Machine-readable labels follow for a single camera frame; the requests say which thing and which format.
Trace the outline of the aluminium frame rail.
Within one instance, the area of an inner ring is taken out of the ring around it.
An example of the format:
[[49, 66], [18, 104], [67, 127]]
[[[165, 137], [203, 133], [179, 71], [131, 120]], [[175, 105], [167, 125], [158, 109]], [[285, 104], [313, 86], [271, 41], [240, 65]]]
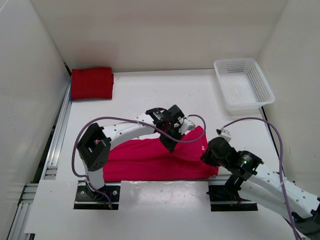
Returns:
[[178, 105], [188, 114], [202, 116], [207, 124], [207, 137], [212, 139], [216, 129], [231, 122], [223, 105], [214, 70], [178, 70], [154, 72], [116, 73], [111, 101], [74, 102], [63, 101], [57, 126], [44, 165], [52, 170], [49, 179], [42, 177], [38, 184], [29, 184], [24, 195], [27, 198], [17, 209], [9, 232], [11, 240], [37, 240], [25, 228], [40, 182], [75, 181], [70, 157], [73, 142], [82, 126], [100, 116], [134, 118], [154, 107], [168, 108]]

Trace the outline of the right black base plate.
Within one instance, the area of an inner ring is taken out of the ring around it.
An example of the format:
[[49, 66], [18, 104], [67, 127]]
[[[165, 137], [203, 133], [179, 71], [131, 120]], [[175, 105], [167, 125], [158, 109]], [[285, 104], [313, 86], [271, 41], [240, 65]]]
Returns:
[[250, 200], [227, 193], [223, 181], [209, 182], [208, 191], [211, 212], [256, 212], [258, 205]]

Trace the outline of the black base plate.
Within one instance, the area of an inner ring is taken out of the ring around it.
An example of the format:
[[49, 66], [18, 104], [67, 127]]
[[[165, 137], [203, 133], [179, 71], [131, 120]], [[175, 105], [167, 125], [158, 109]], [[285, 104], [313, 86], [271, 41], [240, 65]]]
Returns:
[[73, 208], [75, 210], [113, 210], [119, 209], [120, 184], [107, 184], [101, 192], [108, 195], [110, 201], [103, 194], [92, 191], [86, 185], [78, 185]]
[[209, 182], [208, 191], [211, 212], [256, 212], [258, 205], [250, 200], [227, 193], [223, 181]]

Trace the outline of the white plastic basket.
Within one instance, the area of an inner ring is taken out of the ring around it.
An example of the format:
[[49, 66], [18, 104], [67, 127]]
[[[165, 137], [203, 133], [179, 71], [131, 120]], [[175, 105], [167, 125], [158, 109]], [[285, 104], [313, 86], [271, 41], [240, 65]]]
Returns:
[[218, 59], [213, 66], [229, 112], [255, 111], [275, 102], [273, 91], [255, 59]]

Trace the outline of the pink t shirt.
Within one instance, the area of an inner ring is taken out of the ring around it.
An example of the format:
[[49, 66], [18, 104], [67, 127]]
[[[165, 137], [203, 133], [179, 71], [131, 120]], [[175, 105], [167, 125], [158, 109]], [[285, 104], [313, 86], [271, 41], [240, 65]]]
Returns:
[[121, 181], [173, 181], [208, 179], [218, 174], [217, 166], [201, 161], [208, 148], [206, 136], [193, 142], [203, 133], [197, 126], [183, 137], [173, 152], [169, 152], [158, 138], [134, 139], [110, 151], [103, 167], [103, 180]]

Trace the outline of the dark red t shirt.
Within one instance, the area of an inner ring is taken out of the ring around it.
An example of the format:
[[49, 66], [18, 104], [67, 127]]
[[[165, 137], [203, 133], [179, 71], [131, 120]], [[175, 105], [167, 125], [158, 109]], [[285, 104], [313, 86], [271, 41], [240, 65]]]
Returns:
[[114, 74], [111, 67], [72, 69], [72, 101], [111, 100]]

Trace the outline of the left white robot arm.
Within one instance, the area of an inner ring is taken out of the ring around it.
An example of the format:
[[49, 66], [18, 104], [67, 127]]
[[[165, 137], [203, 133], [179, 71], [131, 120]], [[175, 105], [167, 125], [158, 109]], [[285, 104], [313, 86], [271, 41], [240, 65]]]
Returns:
[[93, 122], [77, 140], [76, 149], [84, 165], [86, 184], [93, 192], [101, 192], [105, 186], [103, 167], [115, 147], [138, 137], [159, 133], [160, 142], [172, 153], [185, 133], [196, 128], [177, 105], [169, 109], [152, 108], [134, 119], [109, 119], [120, 123], [103, 127]]

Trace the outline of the blue t shirt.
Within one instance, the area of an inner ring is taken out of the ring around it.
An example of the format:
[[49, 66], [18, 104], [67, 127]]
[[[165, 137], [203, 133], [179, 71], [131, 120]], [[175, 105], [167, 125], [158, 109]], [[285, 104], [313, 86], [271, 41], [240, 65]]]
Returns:
[[72, 77], [70, 77], [69, 79], [69, 93], [68, 93], [68, 100], [69, 102], [72, 102], [72, 97], [71, 97], [71, 93], [72, 93]]

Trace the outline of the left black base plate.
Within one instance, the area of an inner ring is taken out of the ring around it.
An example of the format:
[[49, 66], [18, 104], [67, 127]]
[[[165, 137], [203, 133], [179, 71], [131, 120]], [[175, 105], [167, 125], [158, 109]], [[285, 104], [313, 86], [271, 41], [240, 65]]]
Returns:
[[107, 184], [101, 192], [108, 195], [110, 201], [103, 194], [92, 191], [86, 185], [78, 185], [73, 208], [75, 210], [113, 210], [119, 209], [120, 184]]

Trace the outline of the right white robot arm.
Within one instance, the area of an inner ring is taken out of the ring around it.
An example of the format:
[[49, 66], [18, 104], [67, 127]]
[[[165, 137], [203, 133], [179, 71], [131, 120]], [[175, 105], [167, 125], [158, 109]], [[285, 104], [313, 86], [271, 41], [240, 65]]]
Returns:
[[201, 160], [230, 172], [224, 184], [228, 196], [247, 199], [274, 211], [293, 221], [296, 229], [309, 238], [319, 234], [320, 198], [317, 195], [271, 170], [255, 154], [236, 150], [229, 144], [231, 135], [227, 130], [216, 132], [218, 136], [208, 142]]

